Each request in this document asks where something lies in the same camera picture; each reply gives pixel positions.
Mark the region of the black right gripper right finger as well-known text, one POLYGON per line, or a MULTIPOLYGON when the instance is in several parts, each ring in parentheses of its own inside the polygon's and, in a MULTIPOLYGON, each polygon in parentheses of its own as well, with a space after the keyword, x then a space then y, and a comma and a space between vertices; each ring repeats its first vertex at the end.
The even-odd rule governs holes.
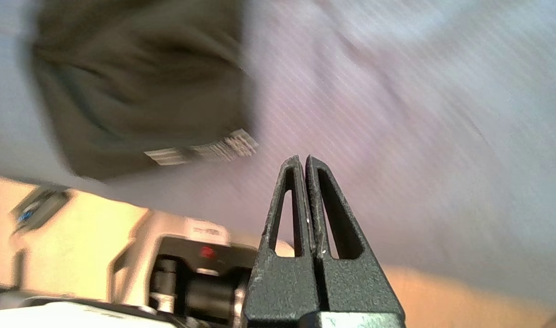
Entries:
POLYGON ((403 328, 403 307, 325 162, 307 158, 306 185, 320 308, 305 316, 305 326, 403 328))

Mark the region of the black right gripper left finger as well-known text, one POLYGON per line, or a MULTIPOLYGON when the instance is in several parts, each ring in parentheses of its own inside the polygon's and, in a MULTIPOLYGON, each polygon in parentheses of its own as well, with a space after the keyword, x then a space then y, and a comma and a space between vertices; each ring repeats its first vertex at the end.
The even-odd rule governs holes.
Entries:
POLYGON ((304 315, 319 309, 309 198, 299 156, 285 160, 266 216, 257 258, 242 307, 247 328, 296 328, 304 315), (295 255, 276 253, 284 196, 291 193, 295 255))

